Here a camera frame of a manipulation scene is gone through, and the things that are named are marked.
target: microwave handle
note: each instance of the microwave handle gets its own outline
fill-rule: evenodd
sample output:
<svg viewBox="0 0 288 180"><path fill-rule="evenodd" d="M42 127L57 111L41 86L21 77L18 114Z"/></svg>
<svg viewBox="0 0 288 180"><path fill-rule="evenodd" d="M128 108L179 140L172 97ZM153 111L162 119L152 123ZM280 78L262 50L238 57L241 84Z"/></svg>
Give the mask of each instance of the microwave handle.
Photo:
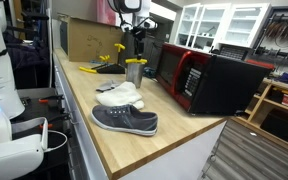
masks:
<svg viewBox="0 0 288 180"><path fill-rule="evenodd" d="M191 55L192 55L192 52L191 52L191 51L186 51L186 52L183 54L180 62L179 62L178 65L177 65L177 68L176 68L176 70L175 70L175 75L173 76L173 79L172 79L171 92L172 92L173 95L176 94L176 83L177 83L178 78L179 78L179 76L180 76L180 73L181 73L181 71L182 71L182 69L183 69L184 63L187 61L188 57L190 57Z"/></svg>

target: wooden countertop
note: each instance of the wooden countertop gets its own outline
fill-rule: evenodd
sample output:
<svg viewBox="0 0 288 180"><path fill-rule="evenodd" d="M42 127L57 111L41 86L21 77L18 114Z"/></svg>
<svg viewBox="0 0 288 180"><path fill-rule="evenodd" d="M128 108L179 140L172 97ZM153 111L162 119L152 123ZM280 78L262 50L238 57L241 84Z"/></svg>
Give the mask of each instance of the wooden countertop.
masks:
<svg viewBox="0 0 288 180"><path fill-rule="evenodd" d="M112 79L124 82L125 75L87 73L78 67L91 67L88 62L70 62L62 49L54 52L110 179L118 179L130 173L225 121L223 117L189 115L159 83L143 78L141 88L138 89L145 103L141 111L157 113L159 119L156 135L142 137L104 130L90 117L92 108L99 104L95 99L99 92L95 89Z"/></svg>

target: floor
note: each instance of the floor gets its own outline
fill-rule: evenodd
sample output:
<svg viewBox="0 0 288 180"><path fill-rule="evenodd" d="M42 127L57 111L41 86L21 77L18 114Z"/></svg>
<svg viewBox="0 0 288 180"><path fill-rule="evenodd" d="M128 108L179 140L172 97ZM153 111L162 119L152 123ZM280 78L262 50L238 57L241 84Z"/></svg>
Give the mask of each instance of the floor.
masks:
<svg viewBox="0 0 288 180"><path fill-rule="evenodd" d="M288 180L288 150L229 120L200 180Z"/></svg>

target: red microwave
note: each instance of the red microwave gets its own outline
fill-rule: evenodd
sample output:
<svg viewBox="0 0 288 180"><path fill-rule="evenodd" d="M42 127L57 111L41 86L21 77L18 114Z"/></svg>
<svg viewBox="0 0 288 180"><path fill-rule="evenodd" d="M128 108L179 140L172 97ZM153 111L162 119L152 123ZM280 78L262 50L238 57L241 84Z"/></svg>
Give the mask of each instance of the red microwave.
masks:
<svg viewBox="0 0 288 180"><path fill-rule="evenodd" d="M270 69L224 56L163 44L157 81L191 114L245 111Z"/></svg>

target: gray sneaker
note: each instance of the gray sneaker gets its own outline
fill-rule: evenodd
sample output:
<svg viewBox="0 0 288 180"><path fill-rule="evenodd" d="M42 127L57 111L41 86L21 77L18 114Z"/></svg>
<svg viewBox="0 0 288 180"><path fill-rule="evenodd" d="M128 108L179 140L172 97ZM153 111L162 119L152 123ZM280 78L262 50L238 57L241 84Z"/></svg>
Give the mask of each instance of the gray sneaker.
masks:
<svg viewBox="0 0 288 180"><path fill-rule="evenodd" d="M112 131L153 136L157 130L157 115L152 112L140 112L132 105L97 105L91 115L98 126Z"/></svg>

